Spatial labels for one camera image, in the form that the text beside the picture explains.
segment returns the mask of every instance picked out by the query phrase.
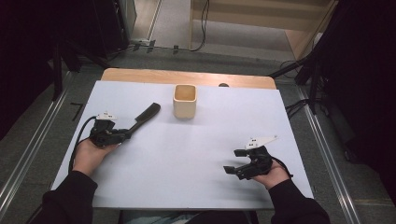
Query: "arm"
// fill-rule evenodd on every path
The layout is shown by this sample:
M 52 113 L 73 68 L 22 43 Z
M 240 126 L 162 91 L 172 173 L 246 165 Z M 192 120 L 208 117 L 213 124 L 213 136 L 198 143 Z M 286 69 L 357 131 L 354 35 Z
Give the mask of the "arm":
M 272 223 L 330 223 L 326 211 L 315 200 L 305 198 L 276 161 L 268 175 L 254 179 L 270 193 L 276 212 Z
M 78 145 L 73 171 L 56 189 L 43 196 L 32 223 L 92 223 L 92 199 L 97 188 L 89 175 L 117 145 L 99 148 L 89 139 Z

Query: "hand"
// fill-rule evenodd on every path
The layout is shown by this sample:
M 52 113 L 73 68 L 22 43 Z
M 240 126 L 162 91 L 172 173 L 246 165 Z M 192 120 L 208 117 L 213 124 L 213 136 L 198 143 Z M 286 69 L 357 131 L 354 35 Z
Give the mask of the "hand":
M 80 142 L 77 146 L 77 154 L 73 170 L 80 171 L 85 175 L 91 175 L 100 165 L 103 158 L 118 145 L 97 147 L 89 138 Z
M 275 185 L 290 178 L 285 169 L 277 161 L 273 161 L 271 170 L 267 175 L 256 175 L 253 179 L 264 184 L 267 189 L 271 189 Z

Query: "white table surface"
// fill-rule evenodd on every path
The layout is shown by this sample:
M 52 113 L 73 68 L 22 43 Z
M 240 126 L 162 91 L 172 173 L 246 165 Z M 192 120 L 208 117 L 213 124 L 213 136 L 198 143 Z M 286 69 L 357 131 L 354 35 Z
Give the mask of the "white table surface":
M 173 115 L 171 84 L 97 81 L 76 133 L 56 176 L 56 189 L 67 166 L 78 132 L 91 116 L 109 112 L 116 129 L 129 129 L 134 118 L 152 103 L 162 109 L 130 140 L 109 154 L 92 179 L 99 187 L 94 207 L 122 209 L 266 209 L 273 208 L 263 185 L 226 175 L 224 165 L 239 167 L 236 158 L 252 137 L 274 136 L 269 153 L 285 162 L 302 194 L 313 197 L 286 111 L 277 90 L 197 86 L 194 119 Z M 91 121 L 81 138 L 89 135 Z

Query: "black wire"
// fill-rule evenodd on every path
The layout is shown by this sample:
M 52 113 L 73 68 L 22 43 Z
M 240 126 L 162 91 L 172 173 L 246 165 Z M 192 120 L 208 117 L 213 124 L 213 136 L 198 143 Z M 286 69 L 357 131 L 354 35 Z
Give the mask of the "black wire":
M 192 49 L 191 51 L 200 50 L 205 45 L 205 42 L 206 42 L 206 22 L 207 22 L 207 15 L 208 14 L 209 14 L 209 0 L 206 1 L 205 6 L 204 6 L 204 10 L 202 11 L 202 15 L 201 15 L 201 29 L 202 29 L 202 35 L 203 35 L 201 45 L 197 49 Z
M 315 103 L 321 103 L 322 99 L 321 98 L 316 98 Z M 285 106 L 288 118 L 291 119 L 295 114 L 297 114 L 304 106 L 309 105 L 310 100 L 309 99 L 303 99 L 298 101 L 297 103 L 293 105 L 288 105 Z
M 296 61 L 294 61 L 294 60 L 285 61 L 285 62 L 283 62 L 283 63 L 279 66 L 279 69 L 282 68 L 282 66 L 283 66 L 284 63 L 295 63 L 295 62 L 296 62 Z
M 90 122 L 92 119 L 96 119 L 96 116 L 93 116 L 93 117 L 90 117 L 89 119 L 87 119 L 87 120 L 85 121 L 85 123 L 82 125 L 81 130 L 79 130 L 79 134 L 78 134 L 78 137 L 77 137 L 77 139 L 76 139 L 76 143 L 75 143 L 75 146 L 74 146 L 74 148 L 73 148 L 72 155 L 71 155 L 71 157 L 70 157 L 69 170 L 68 170 L 69 174 L 70 174 L 70 172 L 72 172 L 72 170 L 73 170 L 74 159 L 75 159 L 75 157 L 76 157 L 77 146 L 78 146 L 78 144 L 79 144 L 79 138 L 81 137 L 82 132 L 83 132 L 84 129 L 85 129 L 85 126 L 87 126 L 88 122 Z
M 33 212 L 33 214 L 29 217 L 29 219 L 27 219 L 26 224 L 29 224 L 33 221 L 33 218 L 35 218 L 35 216 L 37 216 L 38 212 L 41 211 L 41 208 L 43 207 L 43 204 L 40 204 L 37 209 Z
M 109 63 L 109 62 L 113 61 L 114 59 L 119 57 L 120 54 L 121 54 L 121 52 L 116 52 L 115 55 L 112 58 L 108 59 L 106 62 Z
M 124 52 L 124 51 L 127 51 L 127 50 L 130 50 L 130 49 L 134 49 L 134 46 L 135 45 L 131 45 L 131 47 L 129 47 L 129 48 L 127 48 L 127 49 L 124 49 L 124 50 L 122 50 L 122 51 L 120 51 L 120 53 L 122 53 L 122 52 Z M 168 48 L 168 47 L 155 47 L 155 46 L 139 46 L 139 48 L 147 48 L 147 49 L 171 49 L 171 50 L 175 50 L 175 49 L 172 49 L 172 48 Z M 190 49 L 177 49 L 177 50 L 179 50 L 179 51 L 191 51 Z

